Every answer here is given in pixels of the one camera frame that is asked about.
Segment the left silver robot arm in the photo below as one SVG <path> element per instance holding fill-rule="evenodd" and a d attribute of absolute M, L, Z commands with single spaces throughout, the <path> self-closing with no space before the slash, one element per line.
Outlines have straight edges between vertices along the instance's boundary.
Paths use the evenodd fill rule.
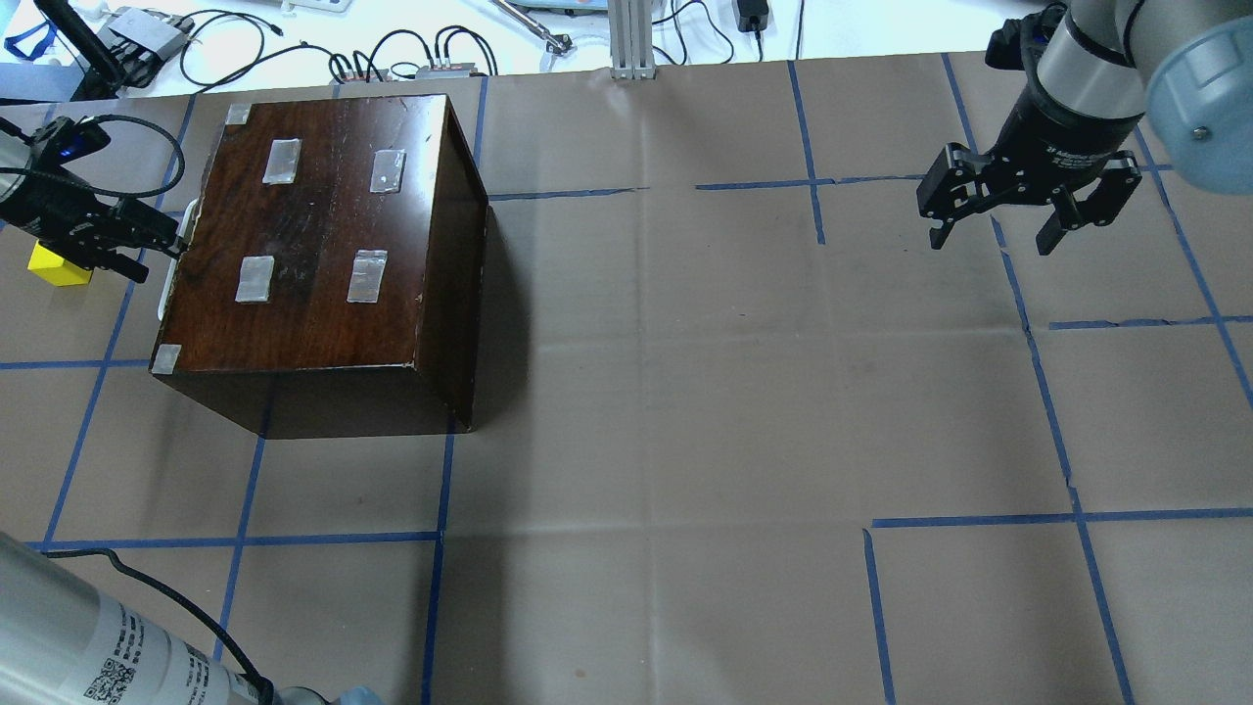
<path fill-rule="evenodd" d="M 147 192 L 103 189 L 68 170 L 107 148 L 112 116 L 58 116 L 33 134 L 3 123 L 3 219 L 84 269 L 112 269 L 144 282 L 148 269 L 129 249 L 178 259 L 185 250 L 175 220 L 148 205 L 185 170 L 175 167 Z M 227 647 L 224 666 L 182 637 L 117 601 L 63 566 L 101 556 L 118 572 L 155 589 L 200 620 Z M 219 622 L 169 585 L 122 562 L 112 548 L 40 550 L 10 536 L 1 548 L 1 686 L 5 704 L 321 704 L 309 687 L 274 687 Z"/>

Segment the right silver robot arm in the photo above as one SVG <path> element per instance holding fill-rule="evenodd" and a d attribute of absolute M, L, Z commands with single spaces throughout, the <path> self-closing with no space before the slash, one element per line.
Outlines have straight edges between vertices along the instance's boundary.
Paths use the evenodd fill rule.
<path fill-rule="evenodd" d="M 930 245 L 999 205 L 1053 208 L 1040 255 L 1111 223 L 1141 182 L 1124 147 L 1141 118 L 1192 187 L 1248 195 L 1250 43 L 1248 1 L 1053 1 L 1006 20 L 985 63 L 1025 85 L 989 152 L 950 143 L 921 180 Z"/>

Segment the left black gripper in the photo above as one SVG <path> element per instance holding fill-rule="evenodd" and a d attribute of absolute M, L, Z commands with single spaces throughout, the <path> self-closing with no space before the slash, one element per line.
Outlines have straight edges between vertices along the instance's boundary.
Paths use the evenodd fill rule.
<path fill-rule="evenodd" d="M 68 172 L 4 172 L 3 220 L 41 245 L 88 269 L 110 269 L 135 284 L 149 268 L 122 247 L 182 258 L 188 242 L 182 222 L 143 204 L 144 193 L 99 189 Z"/>

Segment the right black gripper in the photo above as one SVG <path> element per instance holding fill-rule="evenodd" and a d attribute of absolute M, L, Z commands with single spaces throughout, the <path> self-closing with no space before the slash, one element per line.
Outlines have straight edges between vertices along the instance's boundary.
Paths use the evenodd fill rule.
<path fill-rule="evenodd" d="M 935 219 L 928 244 L 941 250 L 957 220 L 999 205 L 1053 207 L 1037 230 L 1050 255 L 1079 227 L 1106 225 L 1141 182 L 1124 143 L 1139 116 L 1085 116 L 1027 84 L 986 153 L 949 143 L 916 192 L 918 213 Z"/>

